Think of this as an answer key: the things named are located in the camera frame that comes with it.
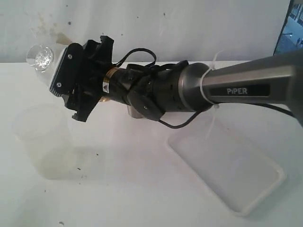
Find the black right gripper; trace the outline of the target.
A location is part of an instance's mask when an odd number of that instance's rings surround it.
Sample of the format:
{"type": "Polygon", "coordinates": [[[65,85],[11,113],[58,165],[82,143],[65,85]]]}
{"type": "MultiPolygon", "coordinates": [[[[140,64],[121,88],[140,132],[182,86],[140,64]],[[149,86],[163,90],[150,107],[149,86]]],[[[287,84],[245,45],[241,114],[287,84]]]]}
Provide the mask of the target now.
{"type": "Polygon", "coordinates": [[[72,118],[76,121],[86,122],[104,94],[102,80],[113,66],[113,44],[112,38],[102,35],[100,42],[88,40],[80,47],[80,62],[72,66],[75,78],[62,96],[64,106],[75,112],[72,118]]]}

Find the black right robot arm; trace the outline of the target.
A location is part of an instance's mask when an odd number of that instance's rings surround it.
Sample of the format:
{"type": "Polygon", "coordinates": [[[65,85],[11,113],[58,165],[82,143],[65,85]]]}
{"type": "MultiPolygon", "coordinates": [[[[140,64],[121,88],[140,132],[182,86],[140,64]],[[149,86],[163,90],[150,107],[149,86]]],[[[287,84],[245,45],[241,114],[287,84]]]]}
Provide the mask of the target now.
{"type": "Polygon", "coordinates": [[[107,98],[133,108],[143,117],[162,122],[168,112],[193,117],[213,106],[239,103],[274,108],[303,121],[303,52],[297,50],[214,69],[180,61],[157,65],[112,62],[113,40],[72,43],[62,56],[58,75],[66,108],[85,122],[97,103],[107,98]]]}

